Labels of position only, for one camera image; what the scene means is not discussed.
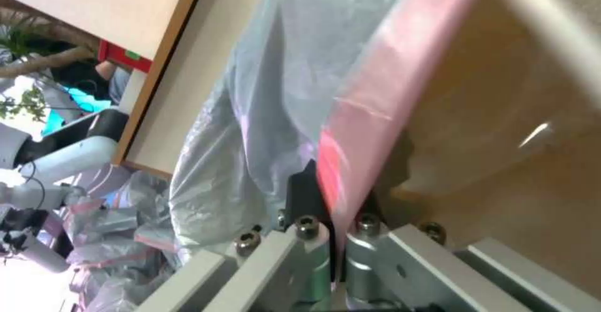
tree branch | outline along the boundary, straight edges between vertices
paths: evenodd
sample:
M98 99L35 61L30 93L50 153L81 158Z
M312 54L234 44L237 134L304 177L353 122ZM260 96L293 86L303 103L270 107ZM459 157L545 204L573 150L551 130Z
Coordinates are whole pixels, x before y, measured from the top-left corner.
M16 78L20 75L40 72L46 68L58 68L93 57L94 53L90 49L75 47L61 53L48 55L47 57L36 57L20 64L10 64L0 67L0 78Z

person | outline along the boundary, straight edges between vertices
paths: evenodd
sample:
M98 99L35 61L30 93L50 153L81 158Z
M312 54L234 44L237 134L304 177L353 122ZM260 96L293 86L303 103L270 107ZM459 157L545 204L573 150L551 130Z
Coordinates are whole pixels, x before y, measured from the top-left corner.
M0 25L0 38L11 36L11 28ZM24 45L31 53L49 55L62 53L75 47L66 41L57 41L36 35L28 35ZM17 58L6 47L0 46L0 66L10 64ZM47 75L58 84L76 88L94 96L96 100L109 100L117 105L129 81L130 73L115 64L95 58L80 60L58 68L50 68ZM14 85L14 79L0 79L0 92Z

pink plastic bag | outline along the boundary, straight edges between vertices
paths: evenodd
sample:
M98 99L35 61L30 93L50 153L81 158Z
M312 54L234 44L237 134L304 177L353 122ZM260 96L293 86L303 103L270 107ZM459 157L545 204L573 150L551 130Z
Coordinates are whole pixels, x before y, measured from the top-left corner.
M322 130L317 173L338 245L470 2L399 0L337 98Z

white plastic bag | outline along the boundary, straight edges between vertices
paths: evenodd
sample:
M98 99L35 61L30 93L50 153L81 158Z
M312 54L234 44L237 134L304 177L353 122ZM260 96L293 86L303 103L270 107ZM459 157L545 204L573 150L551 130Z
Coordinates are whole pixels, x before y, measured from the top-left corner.
M186 248L268 230L288 178L317 158L320 130L397 0L262 0L187 135L171 184Z

machine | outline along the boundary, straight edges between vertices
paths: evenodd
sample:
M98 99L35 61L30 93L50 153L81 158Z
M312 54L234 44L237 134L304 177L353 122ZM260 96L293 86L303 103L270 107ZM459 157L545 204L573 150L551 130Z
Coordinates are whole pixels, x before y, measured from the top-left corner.
M0 123L0 168L20 168L26 178L14 188L0 182L0 256L23 256L61 272L69 267L65 260L73 245L56 210L85 191L54 183L109 162L128 115L113 107L86 115L49 79L41 76L34 84L45 101L59 106L67 124L36 142ZM13 81L0 80L0 90L9 85Z
M286 232L244 233L225 255L200 251L137 311L601 311L494 239L453 254L429 227L390 231L373 214L348 232L346 278L331 286L327 230L303 216Z

